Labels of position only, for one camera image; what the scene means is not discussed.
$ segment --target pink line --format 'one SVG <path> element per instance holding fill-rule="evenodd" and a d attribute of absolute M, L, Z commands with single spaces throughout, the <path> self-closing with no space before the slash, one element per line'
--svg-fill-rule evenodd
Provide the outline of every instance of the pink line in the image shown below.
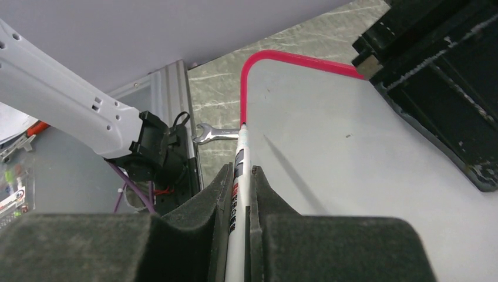
<path fill-rule="evenodd" d="M 306 68 L 319 69 L 321 71 L 363 79 L 363 76 L 356 71 L 354 66 L 346 65 L 344 63 L 336 63 L 277 50 L 256 52 L 247 59 L 240 74 L 240 125 L 242 125 L 247 118 L 247 76 L 254 64 L 264 59 L 291 63 Z"/>

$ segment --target wrench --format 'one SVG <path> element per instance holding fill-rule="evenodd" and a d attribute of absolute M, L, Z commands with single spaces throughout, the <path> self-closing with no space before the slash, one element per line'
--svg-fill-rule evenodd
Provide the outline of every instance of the wrench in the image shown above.
<path fill-rule="evenodd" d="M 238 128 L 218 129 L 207 123 L 200 123 L 197 125 L 197 128 L 202 128 L 204 130 L 200 137 L 195 137 L 193 139 L 194 143 L 198 145 L 203 145 L 214 140 L 238 139 Z"/>

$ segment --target black cable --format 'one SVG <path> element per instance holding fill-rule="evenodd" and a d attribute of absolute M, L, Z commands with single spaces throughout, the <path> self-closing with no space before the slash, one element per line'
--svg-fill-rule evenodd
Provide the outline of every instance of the black cable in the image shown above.
<path fill-rule="evenodd" d="M 190 119 L 190 114 L 189 114 L 189 113 L 187 113 L 187 112 L 181 112 L 181 113 L 179 113 L 179 114 L 176 116 L 176 118 L 174 119 L 174 122 L 173 122 L 173 126 L 172 126 L 172 128 L 175 128 L 175 127 L 176 127 L 176 124 L 178 123 L 178 120 L 179 120 L 182 116 L 184 116 L 184 115 L 187 115 L 187 117 L 185 117 L 185 119 L 181 122 L 181 125 L 185 125 L 185 124 L 189 121 L 189 119 Z"/>

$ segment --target orange tool handle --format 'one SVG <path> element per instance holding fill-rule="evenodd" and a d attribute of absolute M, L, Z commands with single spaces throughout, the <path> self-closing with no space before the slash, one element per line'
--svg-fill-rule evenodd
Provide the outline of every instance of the orange tool handle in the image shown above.
<path fill-rule="evenodd" d="M 28 137 L 31 137 L 32 135 L 38 134 L 49 127 L 50 126 L 48 124 L 46 124 L 45 122 L 38 121 L 33 126 L 28 128 L 28 133 L 27 133 Z"/>

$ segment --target marble surface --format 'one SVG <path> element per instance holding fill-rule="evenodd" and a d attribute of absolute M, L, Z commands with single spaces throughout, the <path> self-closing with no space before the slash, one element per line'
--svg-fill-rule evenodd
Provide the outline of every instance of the marble surface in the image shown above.
<path fill-rule="evenodd" d="M 276 49 L 351 63 L 357 56 L 351 44 L 388 9 L 383 0 L 357 0 L 190 70 L 196 123 L 206 122 L 217 128 L 238 127 L 240 71 L 255 52 Z M 199 146 L 205 185 L 214 179 L 223 164 L 233 162 L 236 146 L 234 140 Z"/>

